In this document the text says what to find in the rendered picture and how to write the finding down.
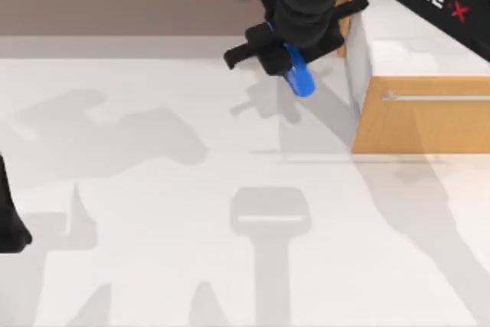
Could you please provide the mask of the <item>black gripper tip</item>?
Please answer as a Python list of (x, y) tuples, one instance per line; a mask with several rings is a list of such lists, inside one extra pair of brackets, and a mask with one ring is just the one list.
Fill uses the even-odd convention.
[(5, 161), (0, 154), (0, 254), (20, 253), (33, 237), (12, 200)]

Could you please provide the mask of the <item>blue stapler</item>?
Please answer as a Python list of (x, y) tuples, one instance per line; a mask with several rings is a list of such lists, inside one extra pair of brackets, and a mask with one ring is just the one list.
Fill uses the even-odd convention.
[(307, 67), (304, 57), (301, 51), (285, 41), (281, 41), (274, 35), (274, 25), (270, 21), (266, 22), (268, 29), (270, 31), (271, 40), (268, 46), (272, 45), (282, 45), (284, 46), (290, 54), (290, 59), (292, 63), (292, 68), (287, 72), (286, 75), (280, 76), (285, 79), (293, 93), (299, 97), (308, 97), (315, 91), (315, 82), (313, 77)]

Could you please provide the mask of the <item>pale wooden drawer front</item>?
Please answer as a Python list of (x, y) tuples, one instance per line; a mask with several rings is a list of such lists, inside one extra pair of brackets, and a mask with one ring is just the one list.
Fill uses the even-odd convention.
[(354, 154), (490, 154), (490, 102), (385, 101), (397, 95), (490, 95), (490, 77), (372, 77)]

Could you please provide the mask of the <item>wooden cupboard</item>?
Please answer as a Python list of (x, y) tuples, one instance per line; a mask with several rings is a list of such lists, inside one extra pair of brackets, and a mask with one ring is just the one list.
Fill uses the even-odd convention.
[(0, 0), (0, 59), (214, 59), (257, 0)]

